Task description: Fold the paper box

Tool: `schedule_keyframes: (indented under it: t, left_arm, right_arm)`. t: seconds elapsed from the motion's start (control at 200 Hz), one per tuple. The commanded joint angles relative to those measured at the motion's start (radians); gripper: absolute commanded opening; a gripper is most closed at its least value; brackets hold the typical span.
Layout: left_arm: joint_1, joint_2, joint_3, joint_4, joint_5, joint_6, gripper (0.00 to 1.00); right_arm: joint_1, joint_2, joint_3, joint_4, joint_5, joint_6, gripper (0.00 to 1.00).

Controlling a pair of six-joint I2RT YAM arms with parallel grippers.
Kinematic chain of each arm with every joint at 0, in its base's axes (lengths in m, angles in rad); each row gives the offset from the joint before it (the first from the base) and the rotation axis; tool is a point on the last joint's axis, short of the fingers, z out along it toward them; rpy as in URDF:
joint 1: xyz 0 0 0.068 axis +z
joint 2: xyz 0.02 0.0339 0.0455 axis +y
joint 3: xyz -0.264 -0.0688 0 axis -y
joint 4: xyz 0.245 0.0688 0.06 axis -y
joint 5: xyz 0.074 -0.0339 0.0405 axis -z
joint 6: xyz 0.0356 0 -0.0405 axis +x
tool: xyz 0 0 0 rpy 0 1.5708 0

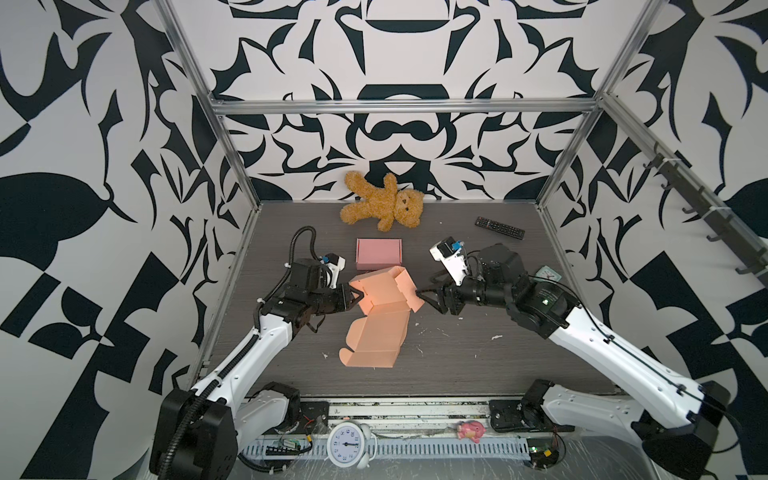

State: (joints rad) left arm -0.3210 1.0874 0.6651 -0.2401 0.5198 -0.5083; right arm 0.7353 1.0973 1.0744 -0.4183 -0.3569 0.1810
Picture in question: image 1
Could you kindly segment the peach cardboard box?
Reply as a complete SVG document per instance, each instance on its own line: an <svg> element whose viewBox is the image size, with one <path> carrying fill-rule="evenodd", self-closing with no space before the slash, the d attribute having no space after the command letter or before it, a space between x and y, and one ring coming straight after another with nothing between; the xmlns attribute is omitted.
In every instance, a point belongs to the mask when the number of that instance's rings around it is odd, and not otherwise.
<svg viewBox="0 0 768 480"><path fill-rule="evenodd" d="M425 301L416 295L402 266L358 275L350 286L364 294L359 302L364 316L350 325L340 361L346 367L392 368L406 339L410 314Z"/></svg>

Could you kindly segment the pink cardboard box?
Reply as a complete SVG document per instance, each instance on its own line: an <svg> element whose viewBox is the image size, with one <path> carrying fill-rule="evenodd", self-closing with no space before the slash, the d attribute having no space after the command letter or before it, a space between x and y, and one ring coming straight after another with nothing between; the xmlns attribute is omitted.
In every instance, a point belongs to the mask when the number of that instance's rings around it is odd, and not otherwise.
<svg viewBox="0 0 768 480"><path fill-rule="evenodd" d="M402 265L402 240L399 238L358 238L358 271L375 271Z"/></svg>

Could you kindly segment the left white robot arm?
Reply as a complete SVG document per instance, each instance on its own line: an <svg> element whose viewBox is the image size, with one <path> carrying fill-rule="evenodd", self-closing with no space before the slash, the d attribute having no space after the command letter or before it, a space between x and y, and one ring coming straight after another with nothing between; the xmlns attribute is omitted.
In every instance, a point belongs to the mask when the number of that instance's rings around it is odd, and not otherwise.
<svg viewBox="0 0 768 480"><path fill-rule="evenodd" d="M351 310L364 297L339 281L343 257L288 256L277 285L258 299L253 326L232 352L191 389L173 389L163 400L149 470L160 479L225 479L235 464L263 474L284 471L292 459L310 451L291 448L278 461L256 463L246 448L264 433L289 432L302 420L297 389L271 382L255 397L249 391L272 360L311 319Z"/></svg>

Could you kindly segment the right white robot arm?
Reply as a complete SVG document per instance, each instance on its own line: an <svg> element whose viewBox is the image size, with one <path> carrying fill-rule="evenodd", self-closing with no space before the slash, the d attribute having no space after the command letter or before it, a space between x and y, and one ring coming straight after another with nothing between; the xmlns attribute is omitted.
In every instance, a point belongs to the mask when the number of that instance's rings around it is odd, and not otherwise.
<svg viewBox="0 0 768 480"><path fill-rule="evenodd" d="M598 321L566 285L527 272L503 244L480 250L470 266L452 237L430 249L444 270L419 298L442 314L467 305L501 308L518 326L570 351L618 386L608 398L537 379L512 408L492 416L498 432L553 432L572 426L642 448L680 479L699 479L715 452L730 394L715 381L698 383L675 372Z"/></svg>

